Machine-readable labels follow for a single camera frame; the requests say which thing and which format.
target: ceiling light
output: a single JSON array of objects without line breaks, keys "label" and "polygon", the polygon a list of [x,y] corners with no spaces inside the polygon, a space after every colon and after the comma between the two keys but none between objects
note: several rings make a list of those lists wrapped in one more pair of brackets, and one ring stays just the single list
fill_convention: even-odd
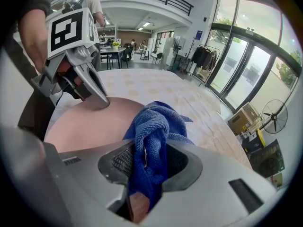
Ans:
[{"label": "ceiling light", "polygon": [[150,24],[150,22],[146,22],[144,25],[143,25],[143,27],[146,27],[146,26],[148,26]]}]

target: clothing rack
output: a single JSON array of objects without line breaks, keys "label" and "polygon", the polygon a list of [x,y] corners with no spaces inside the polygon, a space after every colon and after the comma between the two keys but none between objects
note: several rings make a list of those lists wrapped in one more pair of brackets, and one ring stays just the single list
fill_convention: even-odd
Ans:
[{"label": "clothing rack", "polygon": [[[215,48],[215,47],[206,45],[206,44],[200,44],[198,47],[201,47],[201,46],[203,46],[204,48],[205,48],[205,47],[213,48],[213,49],[219,51],[219,53],[217,53],[217,59],[216,59],[216,61],[215,61],[215,65],[217,65],[217,62],[218,62],[219,57],[220,57],[220,54],[221,54],[221,50],[218,49],[218,48]],[[190,66],[190,68],[189,68],[189,70],[188,70],[188,73],[189,73],[191,76],[192,76],[192,73],[190,72],[190,70],[191,70],[193,64],[194,64],[194,62],[191,63],[191,66]],[[205,82],[208,80],[208,78],[209,78],[210,75],[211,75],[211,73],[209,73],[209,75],[208,75],[208,77],[206,78]]]}]

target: white t-shirt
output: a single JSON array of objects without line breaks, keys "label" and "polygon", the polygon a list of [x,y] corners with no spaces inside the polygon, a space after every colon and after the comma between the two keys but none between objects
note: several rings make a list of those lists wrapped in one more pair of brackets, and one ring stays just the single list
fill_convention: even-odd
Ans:
[{"label": "white t-shirt", "polygon": [[83,8],[89,8],[92,15],[98,12],[103,13],[100,0],[82,0],[80,4]]}]

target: white mattress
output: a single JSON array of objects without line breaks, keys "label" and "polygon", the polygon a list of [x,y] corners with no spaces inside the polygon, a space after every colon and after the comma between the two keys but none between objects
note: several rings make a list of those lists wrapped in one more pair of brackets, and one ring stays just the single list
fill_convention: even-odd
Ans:
[{"label": "white mattress", "polygon": [[[187,136],[197,146],[226,154],[251,168],[244,150],[231,129],[214,110],[207,96],[172,72],[151,69],[120,69],[98,72],[108,96],[116,96],[146,105],[153,101],[169,104],[179,114],[191,118]],[[64,93],[48,125],[68,109],[80,103]]]}]

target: floor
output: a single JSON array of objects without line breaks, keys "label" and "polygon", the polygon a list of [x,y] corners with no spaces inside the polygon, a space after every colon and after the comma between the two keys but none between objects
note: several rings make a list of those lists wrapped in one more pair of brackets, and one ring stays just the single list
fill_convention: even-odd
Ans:
[{"label": "floor", "polygon": [[[148,61],[140,60],[140,55],[137,56],[135,54],[135,56],[133,56],[133,59],[131,61],[128,61],[128,68],[131,68],[131,69],[155,69],[155,70],[162,69],[162,65],[160,65],[158,63],[157,64],[151,63],[152,59],[150,59],[149,61],[150,61],[150,63],[148,63]],[[114,62],[113,65],[114,65],[114,69],[118,69],[117,62]],[[122,61],[122,68],[127,68],[125,61]],[[101,63],[101,70],[107,70],[106,60],[103,60],[103,62]],[[191,77],[189,75],[183,74],[181,72],[176,72],[176,75],[179,76],[183,80],[187,80],[187,81],[197,85],[197,87],[199,87],[200,90],[203,90],[209,96],[219,99],[217,97],[217,95],[215,95],[210,89],[204,87],[204,85],[201,84],[201,82],[198,79]],[[220,103],[220,109],[221,109],[221,114],[219,114],[219,115],[225,122],[227,122],[233,116],[233,113],[220,99],[218,100],[218,102]]]}]

